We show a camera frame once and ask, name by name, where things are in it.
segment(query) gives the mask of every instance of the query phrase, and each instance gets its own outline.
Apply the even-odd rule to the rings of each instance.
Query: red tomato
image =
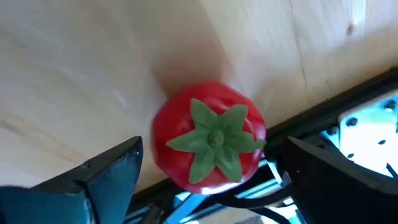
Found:
[[[190,183],[190,168],[195,153],[177,151],[166,146],[166,143],[195,129],[190,111],[193,98],[203,102],[216,114],[223,114],[236,104],[246,105],[248,113],[243,131],[251,133],[254,141],[265,139],[264,120],[251,100],[222,83],[202,83],[174,94],[155,116],[152,123],[155,163],[181,188],[195,194],[217,194],[250,179],[261,160],[262,147],[249,153],[239,153],[242,172],[239,182],[232,182],[215,167],[201,181]]]

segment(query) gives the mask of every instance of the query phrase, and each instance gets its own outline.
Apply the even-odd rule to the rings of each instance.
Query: metal frame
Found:
[[[270,128],[267,133],[266,153],[279,151],[287,136],[306,140],[311,136],[318,136],[319,133],[323,131],[333,129],[338,126],[338,116],[341,113],[396,88],[398,88],[398,68],[394,67]],[[268,166],[262,166],[248,182],[235,189],[229,190],[228,194],[238,195],[250,191],[273,178],[274,176],[270,168]],[[156,206],[162,210],[167,217],[175,210],[175,196],[182,192],[184,192],[184,190],[174,184],[172,180],[166,179],[136,193],[130,203],[124,223],[139,222],[149,211],[150,206]],[[222,208],[221,206],[217,206],[217,204],[212,201],[211,197],[203,199],[203,203],[200,203],[200,205],[194,209],[191,215],[185,219],[185,222],[216,212],[217,209]]]

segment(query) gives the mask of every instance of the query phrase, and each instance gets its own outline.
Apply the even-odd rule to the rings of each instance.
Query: wooden surface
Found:
[[[138,190],[165,175],[150,122],[221,80],[273,126],[398,64],[396,0],[2,0],[0,185],[31,186],[131,136]]]

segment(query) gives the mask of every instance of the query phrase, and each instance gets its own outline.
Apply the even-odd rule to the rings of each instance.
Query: green calyx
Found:
[[[213,131],[209,134],[207,141],[210,147],[220,147],[224,144],[224,134],[220,130]]]
[[[166,143],[177,151],[195,153],[190,168],[191,184],[203,180],[215,167],[230,181],[241,181],[239,153],[253,152],[263,148],[266,143],[261,139],[254,141],[251,133],[243,131],[247,115],[246,105],[234,105],[225,113],[217,115],[200,100],[191,100],[195,129]]]

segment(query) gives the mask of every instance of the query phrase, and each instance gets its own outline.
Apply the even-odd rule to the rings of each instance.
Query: tomato stem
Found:
[[[207,141],[210,147],[220,147],[224,144],[224,134],[220,130],[213,131],[209,134]]]

